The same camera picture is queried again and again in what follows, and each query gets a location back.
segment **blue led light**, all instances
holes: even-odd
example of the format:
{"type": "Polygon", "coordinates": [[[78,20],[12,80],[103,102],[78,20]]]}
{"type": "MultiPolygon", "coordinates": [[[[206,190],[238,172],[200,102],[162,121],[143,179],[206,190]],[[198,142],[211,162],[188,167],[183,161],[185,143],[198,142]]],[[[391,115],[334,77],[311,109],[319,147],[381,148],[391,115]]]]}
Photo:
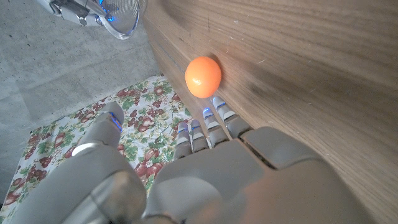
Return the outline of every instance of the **blue led light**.
{"type": "Polygon", "coordinates": [[[123,129],[121,127],[120,121],[115,117],[115,115],[112,112],[109,112],[109,113],[112,115],[111,118],[112,118],[113,123],[116,124],[116,126],[119,128],[120,132],[122,132],[123,129]]]}
{"type": "Polygon", "coordinates": [[[218,108],[224,106],[225,104],[226,104],[226,103],[223,103],[222,105],[218,105],[217,108],[216,108],[216,110],[218,110],[218,108]]]}

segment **metal part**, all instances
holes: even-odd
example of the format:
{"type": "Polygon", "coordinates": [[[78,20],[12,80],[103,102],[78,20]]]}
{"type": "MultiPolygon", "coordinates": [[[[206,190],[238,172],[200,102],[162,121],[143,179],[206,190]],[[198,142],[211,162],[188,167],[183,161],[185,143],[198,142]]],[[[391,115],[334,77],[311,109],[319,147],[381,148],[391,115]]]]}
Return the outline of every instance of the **metal part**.
{"type": "Polygon", "coordinates": [[[173,160],[181,159],[192,154],[188,125],[185,122],[180,122],[177,127],[177,132],[177,146],[175,147],[173,160]]]}
{"type": "Polygon", "coordinates": [[[99,184],[91,197],[114,223],[131,223],[140,219],[146,206],[146,195],[137,194],[136,184],[129,172],[117,172],[99,184]]]}
{"type": "Polygon", "coordinates": [[[64,19],[83,26],[87,24],[85,17],[88,15],[88,10],[85,7],[75,2],[67,2],[59,7],[64,19]]]}
{"type": "Polygon", "coordinates": [[[229,140],[210,108],[203,110],[203,118],[205,119],[212,147],[229,140]]]}
{"type": "Polygon", "coordinates": [[[224,121],[232,138],[239,138],[242,134],[252,130],[252,127],[237,115],[220,97],[213,98],[213,106],[224,121]]]}
{"type": "Polygon", "coordinates": [[[194,119],[191,123],[192,127],[192,152],[196,153],[204,149],[208,149],[209,145],[207,143],[207,139],[205,134],[203,134],[203,130],[200,126],[198,120],[194,119]]]}

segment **floor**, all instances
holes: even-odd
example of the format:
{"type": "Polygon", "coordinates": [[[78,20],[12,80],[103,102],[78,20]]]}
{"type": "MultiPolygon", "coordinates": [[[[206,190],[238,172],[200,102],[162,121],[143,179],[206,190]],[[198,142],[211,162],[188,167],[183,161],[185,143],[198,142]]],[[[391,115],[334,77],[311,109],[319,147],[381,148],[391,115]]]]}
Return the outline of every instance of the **floor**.
{"type": "Polygon", "coordinates": [[[159,73],[140,24],[118,40],[35,1],[0,1],[0,203],[31,130],[159,73]]]}

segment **wood grain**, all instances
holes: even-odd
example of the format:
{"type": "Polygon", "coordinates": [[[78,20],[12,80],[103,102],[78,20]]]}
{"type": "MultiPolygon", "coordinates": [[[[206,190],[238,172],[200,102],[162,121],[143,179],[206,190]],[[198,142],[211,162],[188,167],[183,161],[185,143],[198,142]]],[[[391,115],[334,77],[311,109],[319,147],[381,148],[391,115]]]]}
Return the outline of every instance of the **wood grain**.
{"type": "Polygon", "coordinates": [[[379,223],[398,221],[398,3],[149,1],[144,22],[160,69],[196,118],[195,57],[221,66],[216,95],[254,128],[319,152],[379,223]]]}

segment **floral cloth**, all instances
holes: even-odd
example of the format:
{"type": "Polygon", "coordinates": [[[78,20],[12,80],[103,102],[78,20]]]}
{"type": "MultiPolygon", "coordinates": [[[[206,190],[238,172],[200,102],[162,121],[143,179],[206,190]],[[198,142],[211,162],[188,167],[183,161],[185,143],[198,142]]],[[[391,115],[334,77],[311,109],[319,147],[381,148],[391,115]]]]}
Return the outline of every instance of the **floral cloth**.
{"type": "Polygon", "coordinates": [[[110,101],[119,103],[124,110],[118,150],[135,168],[149,191],[158,171],[172,160],[178,123],[192,119],[162,75],[125,88],[32,131],[0,211],[0,223],[9,223],[29,192],[72,156],[97,112],[110,101]]]}

